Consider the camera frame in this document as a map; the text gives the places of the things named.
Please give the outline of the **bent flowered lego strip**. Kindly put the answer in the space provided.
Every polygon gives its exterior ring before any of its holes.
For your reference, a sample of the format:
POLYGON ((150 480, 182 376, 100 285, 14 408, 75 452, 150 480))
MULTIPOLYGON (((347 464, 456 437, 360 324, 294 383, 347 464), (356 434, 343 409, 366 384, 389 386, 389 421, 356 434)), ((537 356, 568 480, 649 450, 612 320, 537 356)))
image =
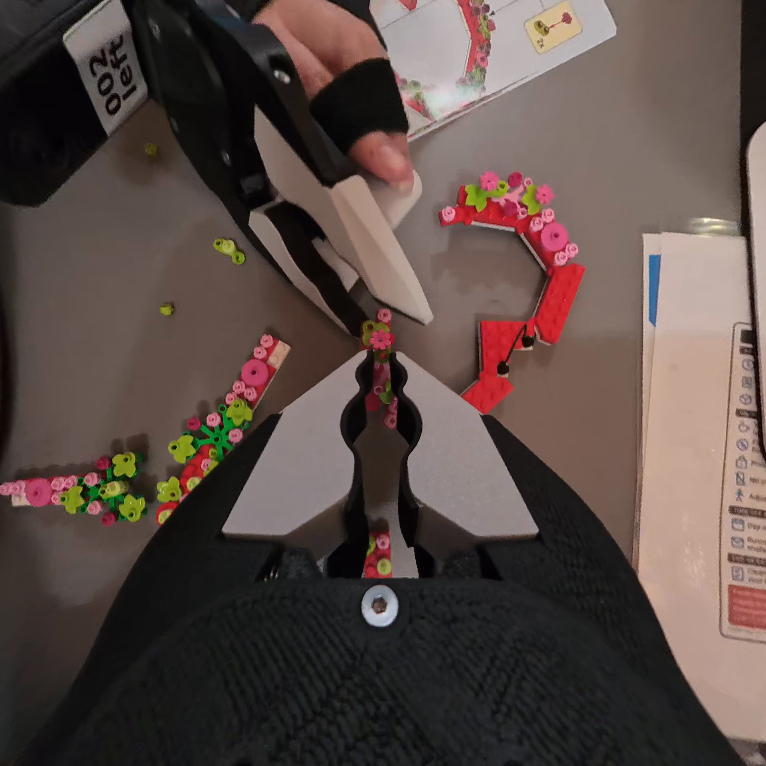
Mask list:
POLYGON ((133 484, 144 460, 140 453, 101 456, 82 474, 60 474, 14 480, 1 485, 12 506, 56 506, 69 515, 89 515, 105 526, 139 522, 147 515, 146 499, 133 484))

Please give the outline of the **short red flowered lego arc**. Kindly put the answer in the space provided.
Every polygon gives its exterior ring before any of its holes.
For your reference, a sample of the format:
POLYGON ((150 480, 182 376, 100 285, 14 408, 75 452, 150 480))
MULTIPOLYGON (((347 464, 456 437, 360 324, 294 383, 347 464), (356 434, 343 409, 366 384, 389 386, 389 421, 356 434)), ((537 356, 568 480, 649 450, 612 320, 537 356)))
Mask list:
POLYGON ((391 383, 391 354, 395 335, 391 330, 392 311, 380 308, 373 320, 361 326, 361 346, 373 356, 372 386, 365 399, 369 413, 381 412, 382 424, 397 428, 398 397, 391 383))

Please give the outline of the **lego instruction booklet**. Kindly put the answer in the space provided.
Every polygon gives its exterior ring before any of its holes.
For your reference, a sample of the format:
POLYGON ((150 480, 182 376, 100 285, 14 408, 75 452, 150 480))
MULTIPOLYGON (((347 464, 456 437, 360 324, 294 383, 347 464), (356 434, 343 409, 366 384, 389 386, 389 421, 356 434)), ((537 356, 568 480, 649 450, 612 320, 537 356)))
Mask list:
POLYGON ((372 1, 414 140, 615 36, 604 1, 372 1))

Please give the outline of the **printed instruction sheet in sleeve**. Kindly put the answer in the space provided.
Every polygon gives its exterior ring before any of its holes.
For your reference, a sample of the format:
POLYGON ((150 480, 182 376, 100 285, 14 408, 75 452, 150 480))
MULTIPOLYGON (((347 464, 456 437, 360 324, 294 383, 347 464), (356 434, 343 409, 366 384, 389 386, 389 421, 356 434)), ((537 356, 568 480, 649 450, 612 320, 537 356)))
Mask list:
POLYGON ((732 739, 764 743, 765 484, 741 237, 662 233, 638 575, 732 739))

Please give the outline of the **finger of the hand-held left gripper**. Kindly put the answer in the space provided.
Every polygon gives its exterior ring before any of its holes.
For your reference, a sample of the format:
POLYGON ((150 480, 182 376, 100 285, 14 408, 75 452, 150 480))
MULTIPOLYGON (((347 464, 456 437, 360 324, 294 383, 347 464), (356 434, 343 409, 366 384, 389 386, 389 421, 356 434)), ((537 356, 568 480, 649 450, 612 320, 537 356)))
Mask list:
POLYGON ((311 216, 288 201, 274 201, 253 210, 248 226, 254 245, 305 298, 351 336, 361 335, 368 317, 351 296, 359 275, 311 216))
POLYGON ((340 221, 341 257, 378 302, 423 326, 430 324, 430 304, 395 233, 421 197, 421 178, 415 174, 411 190, 401 191, 353 175, 326 191, 340 221))

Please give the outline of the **white rounded board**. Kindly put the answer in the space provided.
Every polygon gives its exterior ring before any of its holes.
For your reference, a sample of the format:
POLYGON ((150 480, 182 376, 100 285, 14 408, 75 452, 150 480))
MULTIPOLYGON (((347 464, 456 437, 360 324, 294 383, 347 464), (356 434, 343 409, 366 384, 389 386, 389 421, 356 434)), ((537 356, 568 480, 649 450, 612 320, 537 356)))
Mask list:
POLYGON ((765 444, 765 124, 754 133, 745 153, 754 330, 758 341, 761 443, 765 444))

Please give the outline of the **small red flowered lego segment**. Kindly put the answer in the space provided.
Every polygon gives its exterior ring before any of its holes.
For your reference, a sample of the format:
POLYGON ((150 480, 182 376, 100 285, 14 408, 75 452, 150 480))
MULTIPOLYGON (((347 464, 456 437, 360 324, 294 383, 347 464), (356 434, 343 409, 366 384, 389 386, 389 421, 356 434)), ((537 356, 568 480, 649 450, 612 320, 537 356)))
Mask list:
POLYGON ((388 530, 369 534, 368 548, 362 569, 363 579, 389 579, 393 577, 391 537, 388 530))

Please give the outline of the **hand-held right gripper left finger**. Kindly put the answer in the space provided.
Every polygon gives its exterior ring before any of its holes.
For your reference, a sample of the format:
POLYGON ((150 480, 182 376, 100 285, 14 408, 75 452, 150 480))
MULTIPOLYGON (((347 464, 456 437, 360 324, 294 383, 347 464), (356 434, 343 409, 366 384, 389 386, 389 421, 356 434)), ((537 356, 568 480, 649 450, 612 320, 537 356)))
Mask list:
POLYGON ((368 392, 369 353, 359 351, 285 407, 223 535, 309 549, 330 575, 360 575, 369 526, 356 443, 368 392))

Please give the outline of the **white paper with blue stripe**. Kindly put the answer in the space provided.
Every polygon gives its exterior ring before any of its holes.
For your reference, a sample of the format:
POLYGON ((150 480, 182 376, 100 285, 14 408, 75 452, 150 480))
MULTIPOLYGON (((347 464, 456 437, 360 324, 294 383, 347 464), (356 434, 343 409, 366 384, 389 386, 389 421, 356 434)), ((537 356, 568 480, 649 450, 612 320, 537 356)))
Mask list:
POLYGON ((653 368, 653 350, 656 332, 659 275, 662 260, 662 236, 643 235, 643 265, 641 268, 641 321, 637 388, 637 481, 634 507, 634 534, 631 562, 638 571, 640 557, 640 511, 644 480, 644 461, 648 416, 650 408, 650 383, 653 368))

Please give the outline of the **person's left hand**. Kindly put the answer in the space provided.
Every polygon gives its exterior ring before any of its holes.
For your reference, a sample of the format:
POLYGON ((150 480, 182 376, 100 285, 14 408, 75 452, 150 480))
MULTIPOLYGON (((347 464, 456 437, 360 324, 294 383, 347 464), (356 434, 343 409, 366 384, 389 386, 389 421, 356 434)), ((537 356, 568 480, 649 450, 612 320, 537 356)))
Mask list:
MULTIPOLYGON (((280 40, 310 99, 365 61, 388 61, 371 27, 333 2, 268 2, 254 14, 252 23, 268 27, 280 40)), ((405 132, 368 132, 350 145, 347 155, 402 194, 414 185, 405 132)))

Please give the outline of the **red lego arc with string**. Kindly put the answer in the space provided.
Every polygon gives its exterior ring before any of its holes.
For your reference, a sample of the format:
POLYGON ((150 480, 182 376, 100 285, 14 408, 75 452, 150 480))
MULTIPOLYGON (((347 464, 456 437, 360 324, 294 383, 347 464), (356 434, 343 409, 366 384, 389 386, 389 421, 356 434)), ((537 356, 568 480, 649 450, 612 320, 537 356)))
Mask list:
POLYGON ((585 268, 579 248, 552 204, 555 193, 522 172, 506 178, 493 171, 462 185, 456 202, 439 212, 442 227, 465 225, 516 235, 541 268, 544 282, 531 317, 524 321, 477 323, 478 375, 461 397, 488 415, 513 391, 510 380, 515 352, 554 345, 561 338, 585 268))

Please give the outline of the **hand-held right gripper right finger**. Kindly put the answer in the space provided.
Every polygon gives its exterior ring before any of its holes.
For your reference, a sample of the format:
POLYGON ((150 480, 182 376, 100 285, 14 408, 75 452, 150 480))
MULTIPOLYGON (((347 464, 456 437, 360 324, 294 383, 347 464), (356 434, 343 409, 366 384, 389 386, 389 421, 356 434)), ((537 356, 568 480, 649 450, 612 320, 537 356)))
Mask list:
POLYGON ((406 448, 398 522, 407 546, 445 561, 458 551, 539 533, 489 421, 401 351, 391 358, 397 433, 406 448))

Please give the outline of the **long flowered lego strip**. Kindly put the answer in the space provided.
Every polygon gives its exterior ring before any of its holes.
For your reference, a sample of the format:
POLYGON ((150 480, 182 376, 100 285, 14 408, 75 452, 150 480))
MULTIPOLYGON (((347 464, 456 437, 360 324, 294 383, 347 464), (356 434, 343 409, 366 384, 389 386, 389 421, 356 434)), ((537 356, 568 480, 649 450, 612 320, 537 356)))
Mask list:
POLYGON ((168 444, 180 474, 157 484, 158 525, 244 440, 254 412, 290 353, 290 346, 264 334, 214 411, 188 418, 186 429, 168 444))

